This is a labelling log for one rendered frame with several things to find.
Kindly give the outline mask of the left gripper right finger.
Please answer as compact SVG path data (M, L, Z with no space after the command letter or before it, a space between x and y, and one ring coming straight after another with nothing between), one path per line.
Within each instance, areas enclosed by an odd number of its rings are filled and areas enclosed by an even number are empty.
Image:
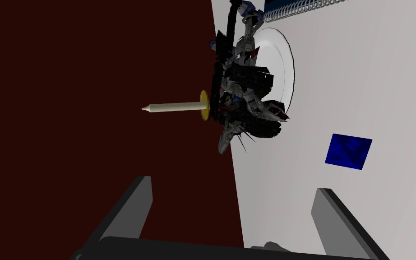
M316 190L311 216L327 255L390 260L332 189Z

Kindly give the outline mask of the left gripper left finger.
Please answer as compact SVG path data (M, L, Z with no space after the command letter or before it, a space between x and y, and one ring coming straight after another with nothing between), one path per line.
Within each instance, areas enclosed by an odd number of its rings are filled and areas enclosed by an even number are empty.
M95 243L105 237L139 238L153 203L150 176L138 176L88 238Z

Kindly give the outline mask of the blue square cloth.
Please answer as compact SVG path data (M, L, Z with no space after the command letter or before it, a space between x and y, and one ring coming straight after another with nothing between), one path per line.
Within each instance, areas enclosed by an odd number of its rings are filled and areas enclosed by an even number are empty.
M332 134L325 163L362 170L371 142L367 138Z

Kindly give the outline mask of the white candle on yellow holder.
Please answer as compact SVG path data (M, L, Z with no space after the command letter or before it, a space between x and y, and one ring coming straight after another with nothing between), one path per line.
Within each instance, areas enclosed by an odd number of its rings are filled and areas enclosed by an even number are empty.
M202 119L207 121L209 118L209 99L205 90L200 93L199 102L180 102L180 103L164 103L164 104L149 104L141 110L156 113L156 112L173 112L173 111L200 111Z

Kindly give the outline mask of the black and white robot figurine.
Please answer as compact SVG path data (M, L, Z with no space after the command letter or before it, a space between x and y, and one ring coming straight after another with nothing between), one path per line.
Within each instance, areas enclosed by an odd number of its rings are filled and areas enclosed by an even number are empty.
M216 53L209 99L209 118L224 128L218 152L223 154L234 136L273 138L288 119L285 106L264 100L273 87L273 75L256 66L259 48L254 34L263 24L263 12L245 0L229 0L225 33L218 32L210 47Z

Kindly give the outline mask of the white plate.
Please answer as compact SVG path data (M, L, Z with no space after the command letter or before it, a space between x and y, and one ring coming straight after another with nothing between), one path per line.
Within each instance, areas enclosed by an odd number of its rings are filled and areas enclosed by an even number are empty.
M262 100L277 100L288 111L295 81L294 59L285 36L277 29L265 28L254 35L255 46L259 47L256 66L267 67L274 76L273 87Z

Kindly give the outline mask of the blue spiral notebook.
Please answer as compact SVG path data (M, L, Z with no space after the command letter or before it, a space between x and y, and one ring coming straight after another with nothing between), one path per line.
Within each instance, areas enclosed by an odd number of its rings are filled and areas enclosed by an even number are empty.
M346 0L265 0L263 20L271 23Z

